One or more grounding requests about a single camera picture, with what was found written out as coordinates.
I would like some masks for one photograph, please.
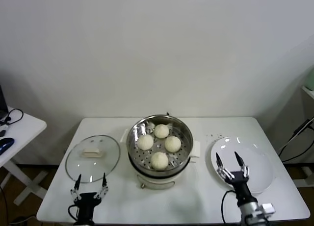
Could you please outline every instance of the blue mouse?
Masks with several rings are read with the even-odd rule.
[[[4,138],[0,140],[0,155],[4,153],[14,144],[14,139],[12,138]]]

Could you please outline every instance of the green object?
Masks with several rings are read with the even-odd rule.
[[[311,91],[314,91],[314,69],[310,72],[305,80],[304,86]]]

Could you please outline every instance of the floor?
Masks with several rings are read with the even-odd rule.
[[[48,189],[53,176],[56,172],[55,169],[39,169],[39,168],[22,168],[22,170],[30,177],[35,178],[41,170],[47,171],[49,174],[41,182],[41,186]],[[290,167],[287,168],[290,176],[292,178],[304,178],[304,174],[300,168]],[[7,174],[6,169],[0,168],[0,182],[5,178]],[[16,206],[13,201],[14,199],[22,192],[24,185],[19,182],[14,177],[11,177],[7,185],[4,188],[4,193],[6,196],[8,211],[9,211],[9,222],[12,222],[17,217],[20,216],[29,216],[36,215],[37,210],[40,206],[41,199],[37,196],[31,194],[20,206]],[[314,188],[302,188],[299,189],[304,201],[309,207],[311,212],[314,212]],[[0,195],[0,226],[7,226],[5,218],[5,204],[3,196]],[[28,221],[28,226],[40,226],[41,222],[32,218]],[[43,223],[43,226],[59,226],[59,224]],[[275,223],[276,226],[314,226],[314,215],[311,218],[303,221],[294,221],[294,222],[284,222],[284,223]]]

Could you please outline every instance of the robotic arm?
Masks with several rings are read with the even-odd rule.
[[[107,180],[103,177],[102,188],[99,192],[92,193],[79,193],[81,175],[79,175],[77,181],[75,182],[74,189],[71,189],[71,195],[73,197],[74,204],[68,208],[69,215],[76,221],[73,225],[76,226],[94,226],[93,214],[95,206],[102,202],[102,198],[108,192]],[[73,217],[70,209],[76,206],[78,208],[77,218]]]
[[[275,209],[271,203],[258,205],[257,199],[252,196],[247,186],[249,167],[244,164],[237,152],[235,152],[235,157],[241,167],[240,171],[230,172],[224,168],[218,153],[216,153],[216,163],[220,177],[235,189],[237,205],[241,211],[241,223],[244,226],[269,225],[268,218],[275,213]]]

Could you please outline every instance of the steamed bun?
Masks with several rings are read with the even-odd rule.
[[[166,138],[165,148],[168,152],[177,152],[181,148],[181,140],[176,136],[169,136]]]
[[[151,158],[152,167],[158,171],[163,171],[166,169],[168,162],[169,160],[167,155],[160,151],[156,152]]]
[[[154,139],[149,134],[141,135],[137,140],[138,148],[142,149],[143,151],[151,149],[153,145]]]
[[[164,139],[169,135],[169,128],[166,125],[157,125],[154,130],[154,134],[159,139]]]

